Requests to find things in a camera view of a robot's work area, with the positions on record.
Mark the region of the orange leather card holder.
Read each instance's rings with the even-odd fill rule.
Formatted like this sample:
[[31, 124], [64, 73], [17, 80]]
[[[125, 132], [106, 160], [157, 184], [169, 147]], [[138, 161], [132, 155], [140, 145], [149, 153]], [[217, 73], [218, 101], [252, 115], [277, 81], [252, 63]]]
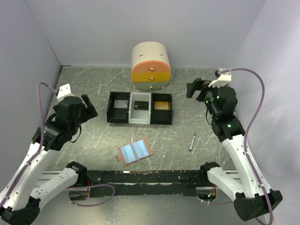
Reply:
[[153, 155], [146, 138], [121, 146], [118, 148], [118, 150], [119, 155], [116, 156], [116, 160], [122, 161], [124, 166], [141, 161]]

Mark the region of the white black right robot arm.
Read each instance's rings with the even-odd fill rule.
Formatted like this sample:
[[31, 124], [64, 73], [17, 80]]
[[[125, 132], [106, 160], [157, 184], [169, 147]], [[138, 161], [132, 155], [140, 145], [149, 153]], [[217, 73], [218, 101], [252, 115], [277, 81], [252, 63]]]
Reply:
[[205, 103], [211, 116], [211, 128], [229, 153], [240, 176], [238, 183], [215, 162], [200, 167], [199, 182], [219, 187], [232, 201], [238, 216], [248, 221], [274, 210], [283, 200], [279, 190], [273, 190], [261, 173], [245, 139], [245, 130], [234, 114], [236, 92], [226, 86], [211, 87], [210, 81], [196, 78], [187, 83], [187, 98], [200, 91], [197, 101]]

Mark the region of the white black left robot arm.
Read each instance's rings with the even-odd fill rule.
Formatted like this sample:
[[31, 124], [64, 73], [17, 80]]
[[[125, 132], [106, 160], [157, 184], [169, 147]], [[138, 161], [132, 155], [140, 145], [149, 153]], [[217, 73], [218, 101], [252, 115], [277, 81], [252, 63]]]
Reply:
[[98, 116], [86, 94], [66, 96], [54, 110], [43, 126], [37, 128], [25, 159], [0, 194], [0, 217], [9, 225], [32, 224], [40, 210], [64, 189], [87, 184], [87, 168], [73, 161], [57, 176], [36, 187], [63, 145], [73, 143], [73, 136], [81, 134], [81, 125]]

